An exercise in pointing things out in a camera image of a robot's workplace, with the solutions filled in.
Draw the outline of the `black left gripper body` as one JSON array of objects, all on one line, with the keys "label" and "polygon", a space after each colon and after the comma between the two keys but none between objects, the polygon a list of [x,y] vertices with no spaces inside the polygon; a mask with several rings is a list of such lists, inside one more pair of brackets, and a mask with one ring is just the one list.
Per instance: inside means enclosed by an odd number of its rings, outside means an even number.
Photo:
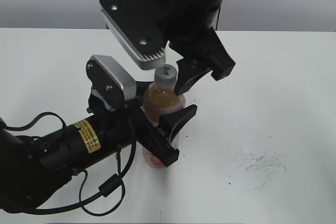
[{"label": "black left gripper body", "polygon": [[158,126],[153,126],[141,108],[142,97],[128,101],[122,108],[109,111],[102,101],[90,94],[86,118],[97,135],[101,148],[88,155],[86,167],[117,153],[117,150],[132,145],[131,159],[134,159],[136,144],[140,143],[165,167],[175,163],[180,151],[168,141]]}]

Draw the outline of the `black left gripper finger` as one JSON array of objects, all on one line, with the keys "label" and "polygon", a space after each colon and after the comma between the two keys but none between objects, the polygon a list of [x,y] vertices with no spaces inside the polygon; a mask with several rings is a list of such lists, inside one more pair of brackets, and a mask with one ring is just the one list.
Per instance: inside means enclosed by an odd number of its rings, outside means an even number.
[{"label": "black left gripper finger", "polygon": [[137,81],[136,82],[136,97],[144,96],[147,88],[152,84],[152,81]]},{"label": "black left gripper finger", "polygon": [[197,105],[189,105],[179,111],[165,114],[159,118],[159,128],[165,133],[171,142],[178,135],[180,130],[187,124],[197,112]]}]

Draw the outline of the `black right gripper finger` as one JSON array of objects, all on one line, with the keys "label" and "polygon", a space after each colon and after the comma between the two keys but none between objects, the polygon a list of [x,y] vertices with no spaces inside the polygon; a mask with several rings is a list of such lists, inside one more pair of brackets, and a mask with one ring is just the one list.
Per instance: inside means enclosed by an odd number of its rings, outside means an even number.
[{"label": "black right gripper finger", "polygon": [[176,95],[188,92],[200,78],[210,72],[205,63],[192,59],[181,59],[177,61],[177,66],[178,75],[174,88]]}]

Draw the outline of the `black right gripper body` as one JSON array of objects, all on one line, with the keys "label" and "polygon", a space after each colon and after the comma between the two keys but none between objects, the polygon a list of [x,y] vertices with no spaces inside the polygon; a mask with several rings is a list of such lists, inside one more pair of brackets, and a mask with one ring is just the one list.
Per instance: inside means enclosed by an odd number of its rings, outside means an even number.
[{"label": "black right gripper body", "polygon": [[229,76],[236,64],[213,28],[188,31],[170,27],[167,29],[167,37],[170,48],[188,62],[188,67],[180,70],[180,74],[191,72],[191,65],[196,61],[211,70],[213,79],[219,81]]}]

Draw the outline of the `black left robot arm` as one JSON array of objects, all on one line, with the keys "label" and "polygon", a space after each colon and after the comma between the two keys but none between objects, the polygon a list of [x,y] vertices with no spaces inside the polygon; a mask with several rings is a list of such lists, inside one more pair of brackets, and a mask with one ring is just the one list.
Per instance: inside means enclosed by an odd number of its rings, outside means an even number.
[{"label": "black left robot arm", "polygon": [[[109,111],[92,93],[88,118],[42,137],[22,135],[31,124],[14,128],[1,123],[1,209],[10,214],[52,215],[107,197],[124,187],[123,178],[132,166],[137,144],[152,152],[164,166],[175,163],[180,152],[170,141],[195,116],[197,106],[162,115],[154,126],[141,107],[148,86],[148,82],[138,82],[135,98],[115,111]],[[127,163],[118,166],[96,194],[72,205],[41,209],[72,177],[110,155],[119,157],[125,147],[131,149]]]}]

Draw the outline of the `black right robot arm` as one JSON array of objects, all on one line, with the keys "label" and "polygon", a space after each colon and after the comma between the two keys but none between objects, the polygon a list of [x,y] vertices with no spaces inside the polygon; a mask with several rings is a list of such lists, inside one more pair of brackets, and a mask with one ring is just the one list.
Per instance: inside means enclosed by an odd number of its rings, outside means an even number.
[{"label": "black right robot arm", "polygon": [[178,76],[174,92],[182,95],[207,73],[222,80],[235,66],[213,21],[223,0],[166,0],[167,16],[162,21],[169,47],[182,56],[177,62]]}]

